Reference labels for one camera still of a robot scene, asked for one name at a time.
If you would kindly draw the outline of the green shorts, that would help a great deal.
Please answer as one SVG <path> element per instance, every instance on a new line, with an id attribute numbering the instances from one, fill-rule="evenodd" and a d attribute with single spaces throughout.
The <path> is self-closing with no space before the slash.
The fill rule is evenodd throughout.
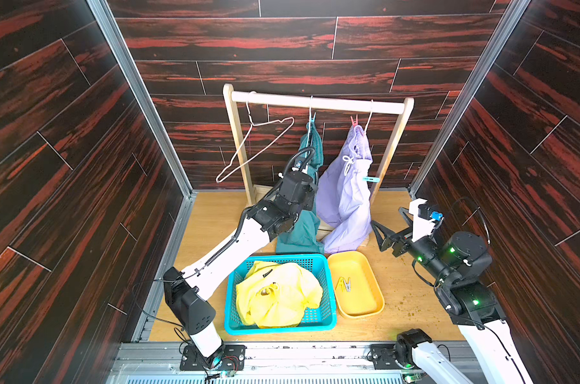
<path id="1" fill-rule="evenodd" d="M 307 134 L 300 141 L 300 149 L 314 147 L 315 154 L 306 166 L 307 174 L 313 177 L 315 184 L 319 182 L 319 169 L 323 165 L 323 142 L 315 121 L 307 124 Z M 312 211 L 302 211 L 294 228 L 282 233 L 277 238 L 275 252 L 277 254 L 323 254 L 323 243 L 316 238 L 320 227 L 315 207 Z"/>

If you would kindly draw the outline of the yellow clothespin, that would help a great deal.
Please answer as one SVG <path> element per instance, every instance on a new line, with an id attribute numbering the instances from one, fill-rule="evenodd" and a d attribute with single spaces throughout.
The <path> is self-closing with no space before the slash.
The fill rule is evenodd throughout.
<path id="1" fill-rule="evenodd" d="M 340 277 L 336 283 L 336 290 L 341 289 L 342 291 L 347 292 L 347 282 L 343 277 Z"/>

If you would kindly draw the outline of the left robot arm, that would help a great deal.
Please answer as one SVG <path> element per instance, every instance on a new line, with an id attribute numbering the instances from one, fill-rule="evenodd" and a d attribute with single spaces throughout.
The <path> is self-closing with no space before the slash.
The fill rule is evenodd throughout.
<path id="1" fill-rule="evenodd" d="M 244 260 L 292 230 L 302 211 L 313 209 L 317 185 L 306 167 L 314 155 L 314 147 L 299 150 L 277 184 L 243 210 L 233 233 L 197 262 L 164 273 L 165 302 L 206 366 L 214 366 L 224 353 L 224 342 L 213 324 L 216 311 L 208 299 Z"/>

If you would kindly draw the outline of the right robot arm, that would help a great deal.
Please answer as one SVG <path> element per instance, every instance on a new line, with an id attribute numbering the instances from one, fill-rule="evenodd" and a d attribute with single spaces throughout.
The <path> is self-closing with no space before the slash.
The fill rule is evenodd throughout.
<path id="1" fill-rule="evenodd" d="M 427 285 L 456 325 L 489 383 L 530 383 L 528 370 L 512 340 L 508 318 L 495 294 L 480 281 L 491 265 L 490 239 L 466 231 L 454 233 L 445 243 L 435 233 L 445 216 L 424 199 L 401 208 L 407 228 L 395 232 L 372 221 L 380 251 L 400 257 L 409 254 L 433 278 Z"/>

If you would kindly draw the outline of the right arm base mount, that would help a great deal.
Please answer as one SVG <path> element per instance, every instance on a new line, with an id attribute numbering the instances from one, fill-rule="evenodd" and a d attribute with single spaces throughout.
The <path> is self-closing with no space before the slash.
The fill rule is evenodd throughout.
<path id="1" fill-rule="evenodd" d="M 371 344 L 367 353 L 367 360 L 373 363 L 376 370 L 415 370 L 418 366 L 414 362 L 413 351 L 417 344 L 402 342 L 389 344 Z"/>

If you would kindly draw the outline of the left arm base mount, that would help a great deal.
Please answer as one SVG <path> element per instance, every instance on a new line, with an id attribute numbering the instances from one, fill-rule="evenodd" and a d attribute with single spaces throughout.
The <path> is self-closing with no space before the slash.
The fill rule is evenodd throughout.
<path id="1" fill-rule="evenodd" d="M 246 346 L 225 344 L 210 357 L 204 357 L 194 344 L 186 344 L 179 350 L 182 354 L 181 371 L 242 371 L 245 363 Z"/>

